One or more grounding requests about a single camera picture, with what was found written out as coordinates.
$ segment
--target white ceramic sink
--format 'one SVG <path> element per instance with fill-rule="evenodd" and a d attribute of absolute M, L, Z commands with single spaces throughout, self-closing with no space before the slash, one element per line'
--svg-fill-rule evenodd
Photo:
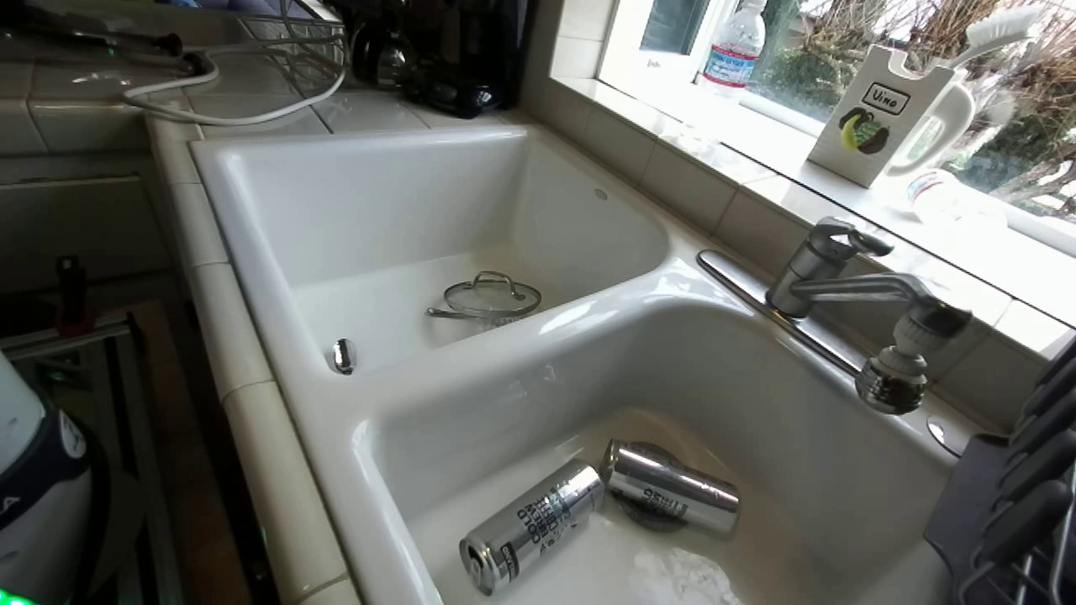
<path fill-rule="evenodd" d="M 536 128 L 203 142 L 196 157 L 270 323 L 295 319 L 309 349 L 349 340 L 360 373 L 488 331 L 428 315 L 481 270 L 552 310 L 668 257 L 629 188 Z"/>
<path fill-rule="evenodd" d="M 858 405 L 849 373 L 697 270 L 704 238 L 558 138 L 222 142 L 200 166 L 362 602 L 490 602 L 456 541 L 609 437 L 737 485 L 737 536 L 657 536 L 604 502 L 495 602 L 945 602 L 922 532 L 953 457 L 922 418 Z M 430 323 L 477 270 L 547 305 Z M 328 365 L 341 335 L 358 378 Z"/>

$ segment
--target sink basin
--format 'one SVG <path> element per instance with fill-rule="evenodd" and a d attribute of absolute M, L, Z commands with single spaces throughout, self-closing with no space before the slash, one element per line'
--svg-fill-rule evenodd
<path fill-rule="evenodd" d="M 428 315 L 486 270 L 552 310 L 668 257 L 632 188 L 526 123 L 200 142 L 196 157 L 256 319 L 301 323 L 288 349 L 320 356 L 349 340 L 360 373 L 486 334 Z"/>
<path fill-rule="evenodd" d="M 456 541 L 567 457 L 660 445 L 739 486 L 732 539 L 648 532 L 611 496 L 497 602 L 945 602 L 922 541 L 950 459 L 858 405 L 850 378 L 737 303 L 665 303 L 542 354 L 462 342 L 447 373 L 388 379 L 316 457 L 370 602 L 488 602 Z"/>

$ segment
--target electrical cord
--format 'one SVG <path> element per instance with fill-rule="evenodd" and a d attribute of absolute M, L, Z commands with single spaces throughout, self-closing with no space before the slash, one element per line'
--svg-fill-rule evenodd
<path fill-rule="evenodd" d="M 287 10 L 283 10 L 283 25 L 287 25 L 287 39 L 273 39 L 273 44 L 251 44 L 250 52 L 266 52 L 266 48 L 275 48 L 275 44 L 301 44 L 304 52 L 309 52 L 307 44 L 328 44 L 328 39 L 342 39 L 342 38 L 295 38 L 295 29 L 288 28 L 287 19 Z M 240 113 L 240 118 L 226 118 L 226 113 L 200 113 L 200 111 L 177 111 L 177 108 L 164 108 L 164 104 L 155 104 L 148 100 L 148 93 L 164 93 L 164 92 L 183 92 L 183 87 L 203 87 L 203 85 L 213 85 L 218 81 L 218 66 L 213 59 L 217 48 L 207 48 L 207 52 L 196 52 L 196 55 L 184 55 L 184 59 L 196 66 L 196 77 L 183 77 L 183 81 L 159 81 L 159 85 L 140 85 L 140 87 L 129 87 L 121 99 L 155 118 L 164 118 L 164 122 L 192 122 L 192 123 L 210 123 L 210 128 L 251 128 L 251 123 L 266 123 L 266 122 L 278 122 L 287 113 L 295 113 L 304 108 L 313 108 L 328 99 L 333 99 L 348 73 L 349 73 L 349 55 L 358 48 L 358 29 L 348 38 L 342 44 L 342 59 L 341 59 L 341 73 L 333 77 L 333 85 L 313 99 L 304 99 L 304 100 L 293 100 L 293 104 L 283 104 L 275 111 L 264 111 L 264 113 Z"/>

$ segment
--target chrome faucet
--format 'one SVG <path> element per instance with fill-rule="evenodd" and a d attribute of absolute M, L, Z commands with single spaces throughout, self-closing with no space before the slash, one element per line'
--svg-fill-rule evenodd
<path fill-rule="evenodd" d="M 854 379 L 866 405 L 886 412 L 908 412 L 928 386 L 925 356 L 953 340 L 972 313 L 945 305 L 908 273 L 840 277 L 850 260 L 889 252 L 889 241 L 824 217 L 785 267 L 766 305 L 799 319 L 814 303 L 908 303 L 896 326 L 896 342 L 871 356 Z"/>

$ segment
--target metal can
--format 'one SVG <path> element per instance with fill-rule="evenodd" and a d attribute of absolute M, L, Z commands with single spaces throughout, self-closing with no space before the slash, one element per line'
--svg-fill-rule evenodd
<path fill-rule="evenodd" d="M 598 507 L 601 493 L 601 475 L 573 457 L 462 541 L 469 575 L 486 594 L 495 594 L 561 549 Z"/>
<path fill-rule="evenodd" d="M 723 539 L 737 532 L 737 486 L 681 465 L 664 448 L 609 440 L 604 465 L 611 493 Z"/>

